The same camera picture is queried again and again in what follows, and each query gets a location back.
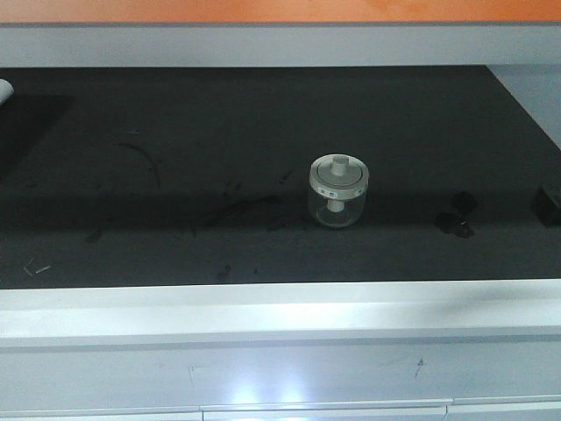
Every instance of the dust mark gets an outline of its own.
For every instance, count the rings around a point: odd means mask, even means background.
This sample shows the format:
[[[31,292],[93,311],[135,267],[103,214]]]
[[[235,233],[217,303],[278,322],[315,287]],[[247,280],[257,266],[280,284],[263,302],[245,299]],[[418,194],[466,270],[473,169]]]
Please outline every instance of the dust mark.
[[[191,383],[191,387],[194,388],[195,383],[193,382],[193,373],[195,372],[195,367],[189,366],[188,371],[189,371],[189,382]]]
[[[204,226],[211,227],[220,224],[228,218],[238,218],[259,203],[277,204],[280,199],[277,196],[265,196],[257,200],[241,200],[228,206],[224,206],[204,216],[206,222]]]
[[[220,282],[226,282],[226,280],[228,279],[228,276],[230,276],[230,272],[231,272],[231,266],[230,265],[224,266],[224,270],[221,270],[220,272],[218,272],[217,279]]]
[[[422,366],[426,366],[425,362],[423,361],[423,358],[421,358],[419,362],[417,362],[417,371],[415,371],[415,378],[417,378],[417,376],[419,375]]]
[[[240,202],[236,202],[228,206],[224,206],[223,208],[214,210],[207,215],[209,218],[205,222],[204,226],[207,227],[215,226],[220,224],[225,219],[232,218],[232,217],[240,217],[251,206],[252,206],[252,202],[248,200],[242,200]]]
[[[132,130],[125,130],[123,132],[124,134],[134,134],[134,135],[139,135],[140,131],[138,130],[138,128],[134,128]]]
[[[100,240],[103,236],[103,228],[97,228],[88,237],[84,239],[84,243],[93,244]]]
[[[156,161],[150,156],[150,154],[140,146],[133,145],[132,143],[117,143],[116,146],[126,147],[127,149],[131,149],[132,151],[136,151],[140,153],[144,158],[150,163],[150,169],[154,173],[154,177],[156,179],[156,185],[158,189],[161,189],[161,178],[160,178],[160,170],[158,169],[158,164]]]
[[[290,175],[292,175],[294,173],[294,170],[291,169],[289,170],[286,174],[284,174],[281,179],[279,180],[279,184],[284,184],[286,180],[288,180],[288,178],[290,178]]]

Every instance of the gray cabinet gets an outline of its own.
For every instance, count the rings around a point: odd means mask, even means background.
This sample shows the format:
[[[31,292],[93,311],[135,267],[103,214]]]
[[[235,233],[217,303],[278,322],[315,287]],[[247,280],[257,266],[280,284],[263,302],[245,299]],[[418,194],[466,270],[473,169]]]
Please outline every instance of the gray cabinet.
[[[561,402],[494,403],[448,407],[445,421],[558,421]]]

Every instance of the white cylinder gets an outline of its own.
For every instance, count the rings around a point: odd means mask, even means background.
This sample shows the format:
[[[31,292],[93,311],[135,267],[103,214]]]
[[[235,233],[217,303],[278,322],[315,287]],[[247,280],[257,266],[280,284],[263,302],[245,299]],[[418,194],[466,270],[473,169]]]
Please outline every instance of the white cylinder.
[[[0,79],[0,105],[8,101],[8,98],[14,93],[14,88],[8,81]]]
[[[342,200],[330,199],[327,201],[327,209],[332,212],[342,212],[344,209],[344,202]]]
[[[337,155],[333,158],[331,163],[331,172],[339,177],[347,174],[349,168],[349,157],[344,155]]]

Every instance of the scratch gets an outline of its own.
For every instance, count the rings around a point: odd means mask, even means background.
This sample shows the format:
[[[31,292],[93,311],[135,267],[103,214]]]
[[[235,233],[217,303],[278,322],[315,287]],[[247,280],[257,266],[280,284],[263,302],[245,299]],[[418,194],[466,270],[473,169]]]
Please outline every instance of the scratch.
[[[419,360],[419,362],[417,363],[417,371],[415,371],[415,378],[417,378],[417,376],[419,375],[419,372],[421,371],[421,367],[426,365],[423,361],[423,357]]]
[[[51,265],[48,265],[48,266],[45,266],[45,267],[43,267],[43,268],[41,268],[41,269],[37,269],[37,270],[35,271],[35,274],[40,274],[41,272],[45,272],[46,270],[49,270],[51,267],[52,267]]]
[[[146,150],[144,150],[140,146],[133,145],[132,143],[125,143],[125,142],[117,143],[116,146],[126,147],[144,156],[145,159],[150,163],[151,170],[154,172],[154,177],[156,178],[156,185],[158,186],[158,189],[161,189],[161,178],[160,178],[160,170],[158,169],[158,164]]]
[[[195,387],[195,383],[193,382],[193,372],[195,371],[195,367],[189,366],[189,381],[191,383],[191,387]]]
[[[36,257],[32,257],[27,264],[24,266],[24,271],[31,277],[33,278],[33,273],[29,270],[29,267],[33,264],[33,262],[35,261],[35,259],[37,259]]]

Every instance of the debris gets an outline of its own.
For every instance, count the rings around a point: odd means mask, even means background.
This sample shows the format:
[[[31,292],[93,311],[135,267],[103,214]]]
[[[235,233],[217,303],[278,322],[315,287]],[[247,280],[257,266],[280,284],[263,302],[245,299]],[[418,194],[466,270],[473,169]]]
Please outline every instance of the debris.
[[[41,272],[45,272],[46,270],[49,270],[51,267],[52,267],[51,265],[47,265],[47,266],[45,266],[45,267],[43,267],[43,268],[41,268],[41,269],[37,269],[37,270],[35,271],[35,274],[38,275],[38,274],[40,274]]]

